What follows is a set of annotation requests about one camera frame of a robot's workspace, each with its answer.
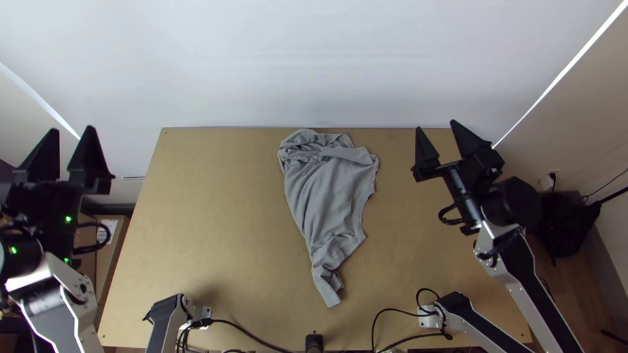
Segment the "power outlet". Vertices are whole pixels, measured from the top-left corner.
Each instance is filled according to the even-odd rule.
[[[550,174],[554,173],[556,178],[558,177],[558,172],[560,169],[550,169],[549,172],[544,175],[541,179],[538,180],[538,184],[540,186],[540,191],[550,191],[555,184],[554,179],[550,176]]]

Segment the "cardboard box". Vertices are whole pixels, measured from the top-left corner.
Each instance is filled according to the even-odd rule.
[[[85,222],[96,222],[95,218],[86,216],[83,213],[78,214],[79,224]],[[88,246],[96,244],[96,227],[78,228],[74,236],[74,247]],[[81,260],[80,266],[77,271],[86,275],[92,280],[94,287],[96,287],[96,253],[90,252],[88,254],[74,255],[73,258]]]
[[[118,264],[124,237],[131,220],[125,216],[95,216],[98,222],[109,226],[111,243],[98,250],[96,255],[96,300],[103,305],[107,300],[113,273]]]

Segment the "white wall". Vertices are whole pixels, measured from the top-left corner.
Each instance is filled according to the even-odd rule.
[[[532,185],[558,173],[558,190],[591,193],[628,167],[628,12],[624,12],[497,150]],[[628,185],[628,173],[596,193]],[[628,195],[602,206],[596,225],[628,292]]]
[[[77,131],[96,126],[112,172],[135,176],[165,126],[456,118],[495,141],[618,4],[10,0],[0,61]],[[134,201],[118,184],[107,200]]]
[[[17,167],[50,128],[60,131],[61,175],[78,140],[0,73],[0,158]]]

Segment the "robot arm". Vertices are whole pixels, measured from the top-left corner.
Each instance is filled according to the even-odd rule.
[[[55,255],[47,252],[33,272],[8,279],[5,288],[56,352],[103,352],[94,328],[94,285]]]
[[[541,285],[534,256],[525,240],[525,228],[540,220],[536,190],[516,177],[494,184],[504,161],[497,151],[455,120],[451,128],[462,159],[440,165],[438,153],[420,127],[416,134],[417,182],[442,177],[454,200],[439,218],[462,224],[465,235],[480,233],[473,252],[487,273],[505,285],[546,352],[582,352],[582,347]],[[461,218],[447,220],[444,213],[458,208]],[[453,292],[434,302],[441,324],[462,331],[489,352],[528,352],[515,339],[479,315],[467,297]],[[438,321],[424,323],[438,328]]]
[[[211,307],[197,307],[181,293],[158,301],[144,317],[153,325],[146,353],[171,352],[177,344],[179,330],[186,329],[193,321],[210,317]]]

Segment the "tabletop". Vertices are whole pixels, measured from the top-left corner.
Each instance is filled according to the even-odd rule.
[[[414,129],[316,129],[348,133],[379,157],[376,193],[364,209],[365,242],[340,267],[342,302],[327,308],[311,276],[304,240],[284,193],[277,149],[292,128],[165,128],[161,131],[114,274],[99,327],[103,345],[146,347],[151,305],[176,293],[212,307],[286,349],[323,335],[327,350],[369,350],[375,314],[416,312],[414,295],[460,291],[474,308],[521,342],[526,321],[507,290],[472,253],[475,235],[437,219],[451,203],[441,179],[416,183]],[[426,129],[441,162],[459,159],[450,129]],[[426,294],[424,302],[432,301]],[[416,318],[390,312],[377,321],[378,347],[433,332]],[[193,331],[190,346],[226,350],[262,347],[214,324]],[[463,334],[429,337],[400,348],[475,345]]]

